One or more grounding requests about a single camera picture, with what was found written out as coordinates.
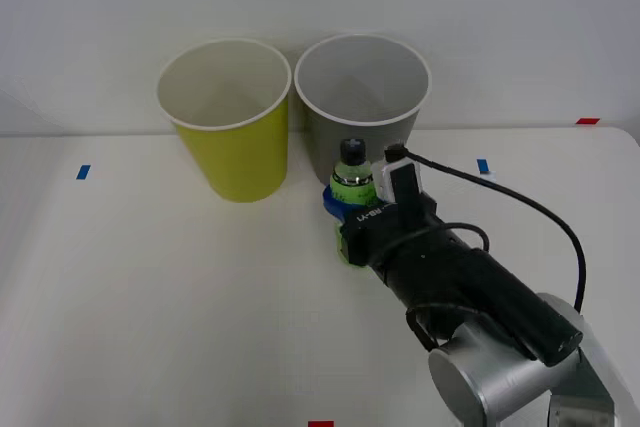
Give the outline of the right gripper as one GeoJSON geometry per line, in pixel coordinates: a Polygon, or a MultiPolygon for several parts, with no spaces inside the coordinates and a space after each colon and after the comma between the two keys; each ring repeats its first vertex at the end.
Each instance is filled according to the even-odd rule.
{"type": "Polygon", "coordinates": [[[426,193],[416,200],[366,208],[334,198],[330,186],[325,187],[322,197],[325,210],[344,221],[339,228],[339,251],[355,266],[376,265],[392,243],[425,228],[428,216],[437,212],[437,202],[426,193]]]}

